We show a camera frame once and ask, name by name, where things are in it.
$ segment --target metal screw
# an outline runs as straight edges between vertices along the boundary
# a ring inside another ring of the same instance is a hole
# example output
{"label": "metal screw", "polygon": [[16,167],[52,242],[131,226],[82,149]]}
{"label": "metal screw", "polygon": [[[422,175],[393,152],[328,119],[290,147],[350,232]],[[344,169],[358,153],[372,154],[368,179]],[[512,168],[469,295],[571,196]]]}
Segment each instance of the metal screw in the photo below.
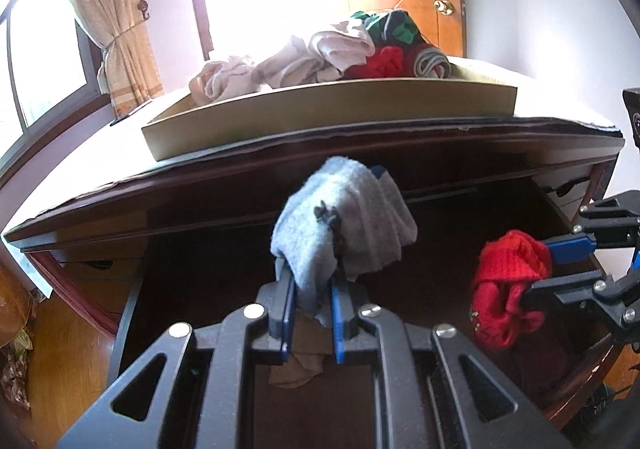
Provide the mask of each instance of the metal screw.
{"label": "metal screw", "polygon": [[191,327],[187,323],[175,323],[169,327],[169,335],[176,339],[181,339],[189,335]]}
{"label": "metal screw", "polygon": [[625,320],[625,323],[630,323],[636,318],[636,311],[633,308],[627,308],[622,318]]}
{"label": "metal screw", "polygon": [[247,319],[257,319],[258,317],[262,317],[264,314],[264,306],[257,303],[251,303],[244,307],[244,316]]}
{"label": "metal screw", "polygon": [[382,308],[377,304],[365,304],[360,307],[360,315],[363,317],[378,317],[380,310],[382,310]]}
{"label": "metal screw", "polygon": [[450,339],[458,332],[458,330],[456,330],[456,327],[450,324],[439,324],[435,327],[435,330],[436,335],[443,339]]}

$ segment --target door knob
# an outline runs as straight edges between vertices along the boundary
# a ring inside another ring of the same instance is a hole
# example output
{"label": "door knob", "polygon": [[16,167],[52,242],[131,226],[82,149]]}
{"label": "door knob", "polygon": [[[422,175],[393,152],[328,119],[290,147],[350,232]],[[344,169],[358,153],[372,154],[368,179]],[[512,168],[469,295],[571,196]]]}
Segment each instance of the door knob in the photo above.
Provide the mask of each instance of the door knob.
{"label": "door knob", "polygon": [[436,10],[438,12],[440,12],[442,15],[451,15],[453,14],[453,5],[451,4],[450,1],[447,0],[438,0],[435,3],[433,3],[434,7],[436,7]]}

